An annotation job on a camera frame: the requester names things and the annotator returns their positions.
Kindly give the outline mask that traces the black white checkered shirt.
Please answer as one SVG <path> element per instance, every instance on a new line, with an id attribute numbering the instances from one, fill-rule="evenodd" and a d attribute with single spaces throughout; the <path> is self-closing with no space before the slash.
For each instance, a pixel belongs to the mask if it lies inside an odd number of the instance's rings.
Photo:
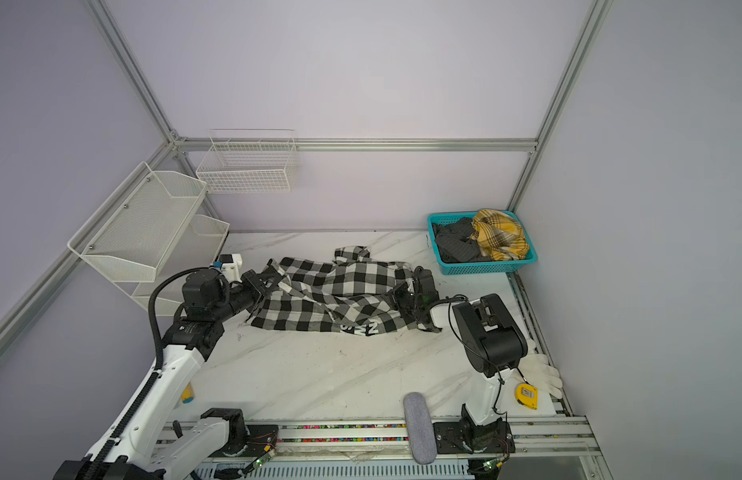
<path id="1" fill-rule="evenodd" d="M 335 250 L 330 262 L 284 257 L 268 262 L 278 282 L 247 322 L 272 331 L 375 336 L 405 329 L 390 291 L 410 281 L 406 262 L 377 261 L 365 246 Z"/>

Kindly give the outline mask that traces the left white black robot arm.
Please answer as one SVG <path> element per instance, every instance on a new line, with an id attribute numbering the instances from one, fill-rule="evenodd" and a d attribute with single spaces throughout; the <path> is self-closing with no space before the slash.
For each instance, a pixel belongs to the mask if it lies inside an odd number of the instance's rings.
<path id="1" fill-rule="evenodd" d="M 155 360 L 114 424 L 80 460 L 66 460 L 57 479 L 184 479 L 215 453 L 236 457 L 250 443 L 239 408 L 207 410 L 161 453 L 154 452 L 180 395 L 209 360 L 227 320 L 260 307 L 279 282 L 272 268 L 234 280 L 220 263 L 175 273 L 148 300 Z"/>

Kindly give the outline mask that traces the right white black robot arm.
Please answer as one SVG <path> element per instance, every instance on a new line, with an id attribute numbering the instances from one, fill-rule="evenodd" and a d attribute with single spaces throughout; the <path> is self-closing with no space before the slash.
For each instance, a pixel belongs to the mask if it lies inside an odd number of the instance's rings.
<path id="1" fill-rule="evenodd" d="M 432 272 L 414 272 L 411 287 L 400 284 L 386 295 L 406 320 L 434 326 L 431 312 L 446 307 L 447 326 L 464 349 L 478 375 L 461 416 L 453 422 L 434 422 L 423 394 L 403 399 L 409 448 L 419 464 L 430 464 L 440 454 L 497 454 L 500 461 L 515 452 L 507 414 L 500 411 L 506 377 L 529 353 L 526 336 L 501 297 L 489 294 L 471 301 L 461 296 L 441 299 Z"/>

